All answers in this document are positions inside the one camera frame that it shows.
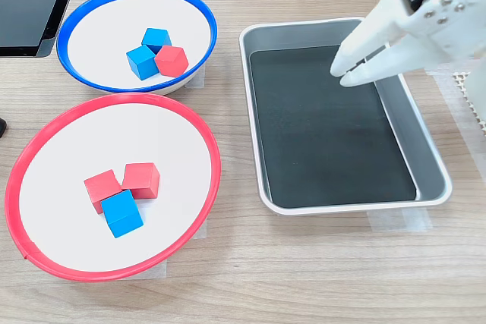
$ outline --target wooden table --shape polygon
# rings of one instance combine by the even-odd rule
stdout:
[[[69,12],[86,0],[72,0]],[[366,15],[378,0],[204,0],[219,40],[202,90],[171,97],[212,128],[223,176],[207,238],[190,241],[160,280],[81,284],[23,260],[0,219],[0,322],[486,322],[486,190],[434,81],[406,75],[453,176],[429,209],[430,231],[374,232],[366,213],[283,218],[260,201],[238,50],[251,24]],[[70,77],[53,53],[0,59],[0,193],[30,138],[102,93]]]

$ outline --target white plate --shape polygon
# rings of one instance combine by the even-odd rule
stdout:
[[[84,180],[113,169],[122,182],[131,162],[155,163],[159,196],[137,202],[143,227],[114,238]],[[151,266],[164,260],[197,231],[216,197],[219,174],[216,142],[189,108],[151,94],[105,96],[55,119],[24,150],[8,184],[9,228],[17,245],[33,243],[26,258],[43,255],[63,268],[48,272],[85,281],[125,277],[148,268],[147,260]],[[27,239],[19,238],[18,227],[12,230],[19,224]],[[66,275],[70,270],[77,276]]]
[[[141,46],[147,28],[168,30],[172,45],[184,49],[184,75],[140,80],[133,73],[126,53]],[[58,55],[70,74],[92,87],[169,93],[194,76],[215,42],[216,21],[201,0],[89,0],[65,21]]]

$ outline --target blue rim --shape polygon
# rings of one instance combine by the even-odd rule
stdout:
[[[140,87],[137,89],[118,89],[113,87],[104,87],[98,85],[97,83],[92,83],[89,80],[86,80],[82,77],[73,67],[71,61],[69,60],[68,56],[68,43],[69,37],[74,30],[74,28],[79,24],[79,22],[91,11],[94,9],[110,2],[114,2],[115,0],[88,0],[87,2],[83,3],[80,7],[78,7],[75,11],[71,13],[71,15],[66,19],[64,24],[62,25],[61,30],[59,31],[58,42],[57,42],[57,51],[59,61],[61,62],[64,69],[71,74],[74,78],[79,80],[81,83],[85,83],[90,87],[94,87],[96,89],[109,91],[112,93],[127,93],[127,92],[146,92],[146,91],[154,91],[164,89],[166,87],[170,87],[183,81],[186,77],[191,76],[194,72],[199,69],[204,62],[210,57],[211,52],[214,50],[214,46],[216,45],[216,39],[218,37],[218,27],[216,25],[216,18],[214,17],[213,12],[209,9],[209,7],[204,4],[202,0],[185,0],[191,3],[194,7],[199,9],[199,11],[206,17],[207,22],[210,25],[211,29],[211,43],[209,48],[207,49],[206,54],[204,55],[203,59],[199,61],[191,70],[185,72],[180,77],[172,79],[170,81],[166,81],[165,83],[159,83],[157,85],[152,85],[150,87]]]

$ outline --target cube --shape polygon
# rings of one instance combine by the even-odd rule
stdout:
[[[140,80],[145,80],[159,73],[159,69],[154,60],[155,53],[147,46],[132,49],[130,52],[127,52],[127,57],[131,70]]]
[[[189,61],[181,47],[163,46],[155,56],[159,71],[164,76],[179,77],[188,68]]]
[[[101,207],[102,200],[108,199],[122,191],[122,187],[116,180],[113,170],[88,178],[84,181],[84,186],[86,186],[91,203],[98,214],[103,212]]]
[[[155,199],[159,195],[160,173],[153,163],[125,166],[122,190],[130,190],[135,199]]]
[[[166,30],[148,28],[145,32],[142,45],[147,46],[153,53],[157,54],[163,46],[172,46],[172,42],[169,37],[169,32]]]
[[[134,197],[128,190],[102,201],[101,205],[106,222],[115,238],[144,225]]]

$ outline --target tray rim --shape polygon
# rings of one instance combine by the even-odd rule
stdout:
[[[410,93],[409,87],[405,82],[405,78],[402,74],[398,74],[398,78],[400,80],[400,84],[405,91],[405,94],[409,100],[410,106],[414,112],[414,116],[418,121],[418,124],[421,128],[422,133],[425,136],[427,141],[427,145],[432,152],[435,162],[437,163],[438,168],[440,169],[441,175],[444,179],[444,189],[442,194],[438,196],[436,199],[433,200],[413,200],[413,201],[398,201],[398,202],[379,202],[379,203],[359,203],[359,204],[342,204],[342,205],[332,205],[332,206],[309,206],[304,208],[282,208],[281,206],[277,206],[274,204],[267,195],[265,184],[264,184],[264,176],[263,172],[261,171],[261,163],[263,157],[260,155],[260,148],[259,148],[259,141],[257,138],[257,122],[256,122],[256,113],[253,105],[252,100],[252,91],[251,91],[251,84],[250,84],[250,70],[248,69],[248,63],[246,58],[246,47],[245,47],[245,37],[253,30],[261,29],[261,28],[268,28],[268,27],[287,27],[287,26],[304,26],[304,25],[314,25],[314,24],[325,24],[325,23],[337,23],[340,21],[347,21],[347,20],[358,20],[363,21],[363,17],[341,17],[341,18],[332,18],[326,20],[310,20],[310,21],[299,21],[299,22],[283,22],[283,23],[267,23],[267,24],[255,24],[245,28],[239,37],[239,45],[240,45],[240,52],[241,52],[241,63],[243,67],[243,75],[245,79],[245,93],[246,93],[246,101],[248,107],[248,117],[250,119],[250,129],[251,129],[251,142],[253,145],[253,153],[254,153],[254,165],[257,174],[257,186],[258,186],[258,194],[260,196],[261,201],[273,212],[278,215],[291,215],[291,216],[299,216],[299,215],[315,215],[315,214],[325,214],[325,213],[336,213],[336,212],[362,212],[368,210],[379,210],[379,209],[404,209],[404,208],[416,208],[416,207],[423,207],[423,206],[437,206],[440,204],[445,203],[448,201],[450,196],[453,192],[453,183],[452,179],[447,171],[447,167],[445,166],[442,157],[440,156],[439,150],[435,145],[434,139],[432,138],[430,131],[425,124],[423,117],[418,109],[418,106],[415,100]]]
[[[30,240],[29,235],[25,231],[19,209],[20,191],[24,175],[33,158],[41,148],[51,137],[71,122],[98,109],[112,105],[134,103],[154,105],[171,110],[188,120],[199,131],[207,145],[211,161],[210,188],[207,192],[203,208],[192,225],[178,240],[155,256],[136,265],[104,272],[80,271],[59,265],[42,253],[35,245],[35,242]],[[5,218],[8,231],[24,259],[31,261],[35,266],[59,278],[79,282],[105,282],[136,275],[169,258],[173,253],[182,248],[197,232],[199,227],[202,226],[216,200],[221,180],[221,171],[221,156],[213,132],[202,117],[186,105],[166,96],[150,93],[119,93],[101,96],[77,105],[50,121],[36,134],[19,155],[8,178],[7,188],[5,190]]]

